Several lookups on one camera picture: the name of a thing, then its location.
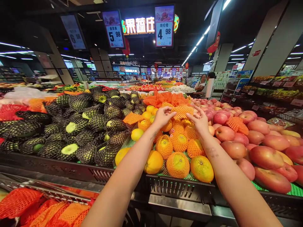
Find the signboard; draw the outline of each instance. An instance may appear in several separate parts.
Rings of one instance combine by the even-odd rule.
[[[156,47],[173,47],[175,7],[155,7]]]
[[[177,69],[176,68],[173,68],[173,71],[172,71],[172,76],[175,76],[176,75],[176,71],[177,71]]]
[[[80,26],[75,15],[61,16],[65,30],[69,36],[73,48],[76,50],[86,49]]]
[[[110,47],[125,49],[119,11],[102,12]]]

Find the ceiling light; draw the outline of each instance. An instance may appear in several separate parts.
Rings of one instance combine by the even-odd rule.
[[[225,10],[225,8],[227,7],[227,5],[230,3],[231,0],[226,0],[226,2],[223,5],[223,10]]]
[[[236,50],[232,51],[232,53],[233,53],[233,52],[236,52],[236,51],[238,51],[238,50],[241,50],[241,49],[243,49],[243,48],[245,48],[245,47],[246,47],[246,46],[240,47],[239,49],[236,49]]]

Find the person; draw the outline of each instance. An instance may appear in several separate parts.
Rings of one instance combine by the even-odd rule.
[[[194,108],[197,113],[186,115],[194,123],[196,134],[214,169],[218,188],[230,205],[238,225],[282,227],[255,186],[210,134],[204,111],[197,106]],[[122,226],[153,141],[158,131],[176,115],[171,110],[171,107],[162,107],[157,111],[152,125],[128,151],[104,186],[82,227]]]

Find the black ceiling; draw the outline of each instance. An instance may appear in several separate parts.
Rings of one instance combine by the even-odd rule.
[[[75,6],[72,2],[67,0],[20,2],[2,0],[0,3],[0,18],[2,21],[7,21],[7,23],[2,24],[0,42],[25,46],[22,35],[15,27],[22,20],[31,20],[50,30],[61,54],[89,59],[89,51],[73,50],[60,19],[62,14],[78,13],[78,20],[89,48],[95,47],[94,44],[97,44],[98,47],[107,50],[109,54],[120,54],[121,51],[109,49],[103,22],[96,22],[98,16],[87,14],[87,12],[118,8],[122,19],[148,17],[154,16],[155,5],[173,3],[175,4],[175,13],[180,18],[180,23],[176,34],[174,34],[174,47],[172,49],[156,49],[153,43],[155,34],[128,35],[127,38],[131,53],[134,54],[130,58],[137,59],[141,65],[153,65],[155,61],[161,61],[165,65],[181,65],[209,26],[210,17],[206,21],[204,21],[204,17],[213,4],[213,0],[107,0],[107,3],[103,4],[82,6]],[[222,13],[219,27],[220,43],[234,43],[233,49],[237,49],[253,42],[267,11],[278,2],[279,0],[231,0]],[[205,45],[206,39],[200,43],[197,52],[191,55],[188,60],[189,64],[203,64],[209,61]],[[0,45],[0,51],[5,50],[11,49]],[[235,54],[249,54],[249,49],[243,49]],[[118,60],[121,56],[111,58]]]

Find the orange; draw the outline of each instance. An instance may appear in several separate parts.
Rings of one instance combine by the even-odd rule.
[[[188,142],[187,154],[190,158],[193,158],[198,155],[206,156],[206,154],[202,148],[202,145],[200,143],[200,140],[198,140],[198,139],[191,139]]]
[[[168,132],[169,130],[171,130],[171,128],[173,127],[173,122],[171,121],[171,119],[167,122],[166,125],[164,125],[160,130],[162,132]]]
[[[172,177],[183,179],[189,174],[189,161],[182,152],[172,153],[167,161],[166,168]]]
[[[123,148],[121,150],[118,151],[116,157],[115,157],[115,163],[116,166],[119,165],[119,163],[122,161],[122,159],[124,158],[124,156],[127,154],[127,152],[130,150],[131,148]]]
[[[159,152],[152,150],[147,158],[144,172],[147,174],[157,174],[162,169],[163,163],[164,160],[162,158],[162,155]]]
[[[172,136],[174,151],[184,152],[188,146],[188,140],[183,134],[174,134]]]
[[[165,160],[171,155],[173,152],[173,143],[168,135],[163,135],[158,139],[156,151],[160,152]]]
[[[152,114],[150,112],[147,112],[145,111],[143,114],[142,114],[142,117],[146,120],[149,120],[151,118]]]
[[[214,179],[214,170],[211,162],[205,156],[196,156],[190,162],[190,170],[194,177],[204,183],[210,183]]]

